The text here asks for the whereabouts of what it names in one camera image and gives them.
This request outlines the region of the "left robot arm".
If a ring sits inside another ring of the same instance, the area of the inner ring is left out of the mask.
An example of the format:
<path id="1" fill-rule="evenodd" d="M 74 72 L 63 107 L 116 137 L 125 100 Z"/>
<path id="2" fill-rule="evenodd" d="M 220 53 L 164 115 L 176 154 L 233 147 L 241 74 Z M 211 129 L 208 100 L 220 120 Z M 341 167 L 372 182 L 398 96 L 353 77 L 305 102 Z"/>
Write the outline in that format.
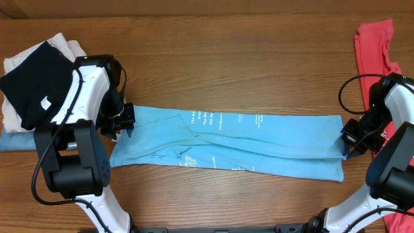
<path id="1" fill-rule="evenodd" d="M 34 132 L 39 156 L 31 181 L 34 199 L 47 206 L 77 204 L 97 232 L 137 232 L 109 183 L 111 166 L 101 140 L 132 134 L 134 107 L 124 101 L 127 73 L 109 54 L 75 59 L 66 99 Z"/>

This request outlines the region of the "light blue printed t-shirt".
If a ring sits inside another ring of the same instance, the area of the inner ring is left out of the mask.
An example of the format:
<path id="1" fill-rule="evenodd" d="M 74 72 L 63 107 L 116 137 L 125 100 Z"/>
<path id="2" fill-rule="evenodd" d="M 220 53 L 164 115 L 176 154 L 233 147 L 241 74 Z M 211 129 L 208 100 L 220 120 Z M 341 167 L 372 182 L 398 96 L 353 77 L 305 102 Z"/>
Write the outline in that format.
<path id="1" fill-rule="evenodd" d="M 155 164 L 344 179 L 347 151 L 338 115 L 250 115 L 144 106 L 134 110 L 133 132 L 121 133 L 110 157 L 112 167 Z"/>

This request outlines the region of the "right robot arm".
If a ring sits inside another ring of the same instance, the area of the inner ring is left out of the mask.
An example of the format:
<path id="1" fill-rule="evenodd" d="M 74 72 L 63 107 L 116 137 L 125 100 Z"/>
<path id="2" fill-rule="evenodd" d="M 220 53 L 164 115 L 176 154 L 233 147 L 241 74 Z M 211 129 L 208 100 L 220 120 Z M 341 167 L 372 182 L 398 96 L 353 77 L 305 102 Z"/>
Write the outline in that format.
<path id="1" fill-rule="evenodd" d="M 370 150 L 375 158 L 365 184 L 341 204 L 323 209 L 301 225 L 277 225 L 275 232 L 348 233 L 389 214 L 410 216 L 413 208 L 413 79 L 378 75 L 369 89 L 369 108 L 341 130 L 352 147 L 348 157 Z"/>

